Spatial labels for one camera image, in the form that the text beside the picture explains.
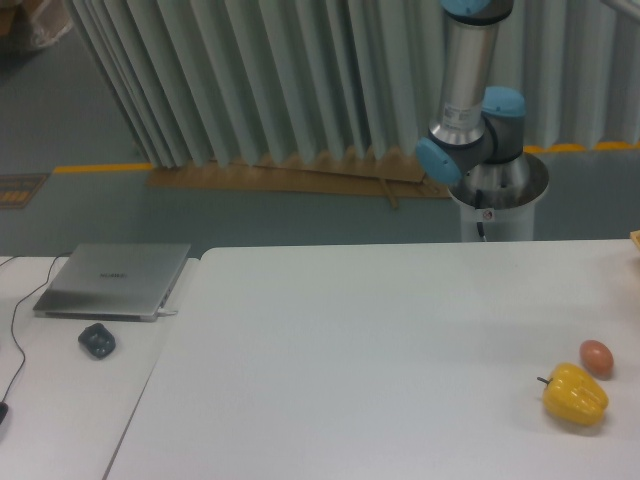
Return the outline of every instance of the black cable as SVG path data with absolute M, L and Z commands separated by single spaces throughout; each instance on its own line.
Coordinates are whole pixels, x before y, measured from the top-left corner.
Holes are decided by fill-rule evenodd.
M 11 260 L 15 260 L 16 258 L 21 258 L 21 257 L 22 257 L 22 255 L 16 255 L 15 257 L 11 257 L 9 260 L 5 260 L 4 262 L 0 263 L 0 267 L 3 266 L 3 265 L 6 265 Z
M 5 403 L 5 401 L 7 400 L 7 396 L 9 395 L 9 391 L 11 390 L 11 386 L 13 385 L 13 382 L 15 382 L 16 378 L 18 377 L 18 374 L 22 371 L 22 368 L 24 367 L 24 364 L 27 362 L 27 355 L 24 353 L 24 350 L 22 349 L 22 347 L 20 346 L 20 344 L 18 343 L 18 339 L 16 338 L 16 334 L 13 331 L 13 326 L 16 323 L 16 312 L 18 311 L 18 307 L 22 304 L 22 302 L 24 302 L 25 300 L 27 300 L 29 297 L 31 297 L 31 295 L 33 295 L 34 293 L 36 293 L 38 290 L 40 290 L 42 287 L 46 286 L 49 283 L 49 279 L 51 278 L 51 272 L 53 271 L 53 266 L 56 264 L 56 261 L 60 258 L 63 257 L 65 254 L 63 253 L 62 255 L 58 255 L 56 258 L 53 259 L 53 262 L 51 262 L 51 266 L 49 267 L 49 273 L 47 273 L 47 281 L 44 282 L 42 285 L 40 285 L 38 288 L 36 288 L 35 290 L 33 290 L 31 293 L 29 293 L 28 295 L 26 295 L 25 297 L 22 297 L 18 303 L 16 303 L 15 308 L 13 309 L 13 316 L 11 317 L 11 337 L 13 338 L 13 343 L 16 344 L 16 347 L 18 347 L 18 350 L 20 350 L 20 353 L 22 354 L 22 362 L 20 363 L 20 366 L 18 367 L 18 370 L 16 370 L 16 373 L 13 375 L 13 378 L 11 379 L 11 382 L 9 383 L 9 386 L 7 387 L 7 390 L 4 392 L 4 397 L 2 397 L 2 403 Z M 14 258 L 18 258 L 18 257 L 13 257 L 10 258 L 9 260 L 3 262 L 0 264 L 0 267 L 2 265 L 4 265 L 5 263 L 10 262 L 11 260 L 13 260 Z

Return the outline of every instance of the egg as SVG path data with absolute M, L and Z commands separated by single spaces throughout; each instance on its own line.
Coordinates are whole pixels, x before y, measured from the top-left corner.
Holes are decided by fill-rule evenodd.
M 589 372 L 601 378 L 611 376 L 613 355 L 604 343 L 587 340 L 580 345 L 580 360 Z

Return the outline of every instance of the metal cylinder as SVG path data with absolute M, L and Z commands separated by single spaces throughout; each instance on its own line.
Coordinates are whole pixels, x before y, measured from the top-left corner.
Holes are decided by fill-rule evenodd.
M 449 145 L 467 145 L 484 133 L 482 99 L 498 23 L 472 26 L 449 20 L 447 64 L 440 108 L 431 133 Z

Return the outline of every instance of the gray floor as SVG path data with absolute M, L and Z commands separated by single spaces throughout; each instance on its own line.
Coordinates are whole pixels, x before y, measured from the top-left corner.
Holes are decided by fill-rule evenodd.
M 0 174 L 140 162 L 124 120 L 72 32 L 0 58 Z M 626 238 L 640 228 L 640 151 L 549 154 L 536 239 Z M 212 247 L 458 241 L 448 200 L 148 188 L 146 172 L 53 175 L 24 210 L 0 211 L 0 255 L 55 255 L 80 242 Z

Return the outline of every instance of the silver laptop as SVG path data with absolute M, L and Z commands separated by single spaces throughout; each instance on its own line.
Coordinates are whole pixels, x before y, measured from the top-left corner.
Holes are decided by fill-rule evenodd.
M 40 316 L 155 320 L 190 245 L 82 244 L 42 294 Z

